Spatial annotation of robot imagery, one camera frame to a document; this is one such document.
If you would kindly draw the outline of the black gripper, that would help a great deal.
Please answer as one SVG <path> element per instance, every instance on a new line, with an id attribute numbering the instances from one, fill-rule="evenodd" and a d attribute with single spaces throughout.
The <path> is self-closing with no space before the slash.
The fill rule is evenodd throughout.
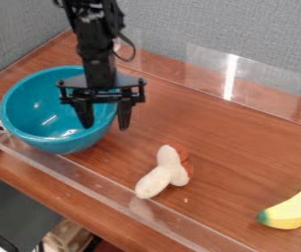
<path id="1" fill-rule="evenodd" d="M 59 102 L 73 104 L 75 115 L 85 129 L 94 124 L 91 103 L 117 102 L 118 130 L 126 130 L 133 102 L 144 102 L 145 80 L 119 73 L 114 66 L 114 53 L 107 50 L 91 58 L 82 58 L 83 73 L 59 79 Z"/>

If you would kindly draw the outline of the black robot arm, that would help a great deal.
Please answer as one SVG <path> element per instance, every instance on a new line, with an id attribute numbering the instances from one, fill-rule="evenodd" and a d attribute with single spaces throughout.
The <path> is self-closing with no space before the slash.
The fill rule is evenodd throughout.
<path id="1" fill-rule="evenodd" d="M 114 59 L 129 62 L 136 48 L 121 33 L 123 14 L 115 0 L 51 0 L 65 12 L 77 37 L 83 73 L 59 79 L 59 102 L 70 104 L 85 128 L 94 125 L 94 103 L 114 103 L 118 129 L 129 127 L 130 111 L 145 101 L 142 78 L 119 73 Z"/>

